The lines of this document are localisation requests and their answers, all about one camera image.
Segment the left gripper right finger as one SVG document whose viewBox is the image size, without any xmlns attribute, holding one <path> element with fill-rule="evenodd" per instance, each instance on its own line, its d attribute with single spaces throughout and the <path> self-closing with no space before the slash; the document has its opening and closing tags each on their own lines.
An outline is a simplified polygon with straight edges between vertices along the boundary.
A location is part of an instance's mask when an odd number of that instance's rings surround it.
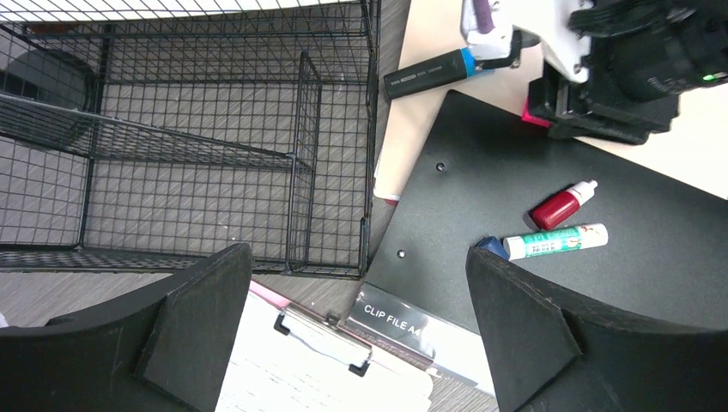
<svg viewBox="0 0 728 412">
<path fill-rule="evenodd" d="M 500 410 L 726 410 L 725 331 L 622 310 L 477 247 L 465 271 Z"/>
</svg>

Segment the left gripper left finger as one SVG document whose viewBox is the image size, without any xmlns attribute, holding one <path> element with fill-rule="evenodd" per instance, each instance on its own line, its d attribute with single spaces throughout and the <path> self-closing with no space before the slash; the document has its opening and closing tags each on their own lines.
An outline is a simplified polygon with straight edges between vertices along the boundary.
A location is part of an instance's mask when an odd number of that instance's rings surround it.
<svg viewBox="0 0 728 412">
<path fill-rule="evenodd" d="M 236 244 L 39 327 L 1 331 L 4 411 L 212 411 L 252 278 Z"/>
</svg>

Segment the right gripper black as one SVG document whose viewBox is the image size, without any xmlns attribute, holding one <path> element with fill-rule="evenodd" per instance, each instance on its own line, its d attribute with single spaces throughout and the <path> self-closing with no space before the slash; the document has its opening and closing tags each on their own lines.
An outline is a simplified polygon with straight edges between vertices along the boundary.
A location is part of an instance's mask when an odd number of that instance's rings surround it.
<svg viewBox="0 0 728 412">
<path fill-rule="evenodd" d="M 527 111 L 549 123 L 551 139 L 585 136 L 643 145 L 650 135 L 671 130 L 672 120 L 679 115 L 679 97 L 633 101 L 602 71 L 585 83 L 571 83 L 544 64 L 542 75 L 529 83 Z"/>
</svg>

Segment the red ink bottle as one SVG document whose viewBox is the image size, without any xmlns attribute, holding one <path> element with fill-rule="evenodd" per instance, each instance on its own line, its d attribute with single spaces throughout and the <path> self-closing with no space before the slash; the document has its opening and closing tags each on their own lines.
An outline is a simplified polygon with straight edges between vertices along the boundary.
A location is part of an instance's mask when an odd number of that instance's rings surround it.
<svg viewBox="0 0 728 412">
<path fill-rule="evenodd" d="M 531 219 L 542 230 L 554 229 L 591 200 L 597 187 L 596 180 L 580 181 L 536 206 Z"/>
</svg>

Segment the blue cap highlighter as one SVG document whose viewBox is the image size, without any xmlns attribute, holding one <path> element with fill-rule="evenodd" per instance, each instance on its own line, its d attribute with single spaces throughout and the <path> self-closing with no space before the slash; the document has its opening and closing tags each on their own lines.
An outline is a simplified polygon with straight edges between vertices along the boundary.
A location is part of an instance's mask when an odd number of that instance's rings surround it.
<svg viewBox="0 0 728 412">
<path fill-rule="evenodd" d="M 387 96 L 394 100 L 489 71 L 465 47 L 393 71 L 384 75 L 383 82 Z"/>
</svg>

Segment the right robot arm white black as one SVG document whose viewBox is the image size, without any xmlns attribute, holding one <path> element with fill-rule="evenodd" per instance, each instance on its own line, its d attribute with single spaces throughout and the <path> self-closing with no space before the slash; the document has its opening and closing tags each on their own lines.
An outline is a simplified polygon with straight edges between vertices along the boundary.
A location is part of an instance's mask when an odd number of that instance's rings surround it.
<svg viewBox="0 0 728 412">
<path fill-rule="evenodd" d="M 670 130 L 681 94 L 727 82 L 725 1 L 596 1 L 565 27 L 590 42 L 570 81 L 553 64 L 529 84 L 527 112 L 549 137 L 641 145 Z"/>
</svg>

